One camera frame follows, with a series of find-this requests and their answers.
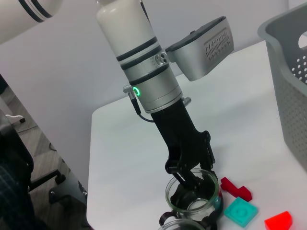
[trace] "basket hole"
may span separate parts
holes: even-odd
[[[306,47],[306,35],[302,34],[302,35],[299,37],[298,46],[299,46],[301,49],[304,49],[304,47]]]

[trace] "cable connector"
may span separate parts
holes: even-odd
[[[139,103],[138,103],[138,100],[136,99],[135,92],[133,91],[132,86],[131,85],[124,86],[123,92],[128,94],[136,114],[144,121],[154,123],[153,120],[149,120],[141,115],[141,109],[139,107]]]

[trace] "black stripe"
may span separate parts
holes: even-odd
[[[37,0],[31,0],[33,5],[38,9],[38,11],[46,18],[51,18],[52,15],[50,15],[39,3]]]
[[[144,6],[143,1],[141,1],[141,6],[142,6],[142,9],[143,9],[143,11],[144,11],[144,13],[145,13],[145,15],[146,15],[146,18],[147,18],[148,21],[149,21],[149,18],[148,18],[148,15],[147,15],[147,12],[146,12],[146,9],[145,9],[145,6]]]
[[[117,61],[125,60],[125,59],[131,57],[132,55],[135,55],[135,54],[139,53],[140,51],[150,47],[151,45],[153,45],[157,41],[158,41],[158,39],[156,37],[154,37],[154,38],[150,39],[149,41],[145,42],[144,44],[134,48],[133,50],[130,50],[129,52],[118,56],[116,59],[117,59]]]
[[[127,64],[123,64],[121,65],[121,69],[125,70],[125,69],[129,69],[139,63],[141,63],[142,61],[145,61],[146,59],[152,57],[153,55],[159,53],[162,50],[161,46],[156,47],[155,49],[153,49],[152,51],[149,51],[148,53],[144,54],[143,56],[140,56],[139,58],[128,62]]]
[[[156,69],[155,71],[137,79],[137,80],[132,80],[132,81],[129,81],[130,85],[138,85],[138,84],[141,84],[143,83],[144,81],[147,81],[157,75],[159,75],[160,73],[164,72],[165,70],[167,70],[169,67],[169,64],[165,65],[165,66],[162,66],[158,69]]]
[[[42,23],[44,20],[40,19],[32,10],[31,8],[28,6],[27,3],[25,3],[25,0],[19,0],[20,4],[23,6],[23,8],[25,9],[25,11],[27,11],[27,13],[38,23]]]

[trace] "person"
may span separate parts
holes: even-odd
[[[0,136],[0,218],[11,230],[48,230],[34,213],[28,165]]]

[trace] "gray plastic basket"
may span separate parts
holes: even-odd
[[[298,40],[307,31],[307,4],[260,26],[266,41],[283,138],[307,171],[307,46]]]

